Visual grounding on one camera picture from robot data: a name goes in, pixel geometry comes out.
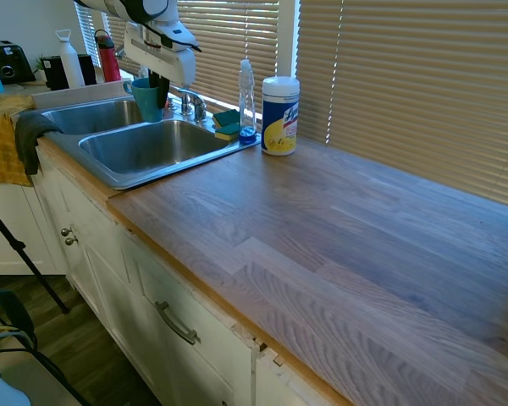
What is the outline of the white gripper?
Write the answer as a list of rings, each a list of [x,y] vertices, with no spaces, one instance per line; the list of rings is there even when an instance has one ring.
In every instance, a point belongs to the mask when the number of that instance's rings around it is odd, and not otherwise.
[[[192,85],[195,81],[197,40],[179,21],[155,25],[153,29],[161,29],[171,38],[171,45],[162,44],[161,36],[146,27],[127,22],[124,49],[127,58],[150,70],[149,86],[157,88],[157,107],[164,109],[169,81],[175,85]]]

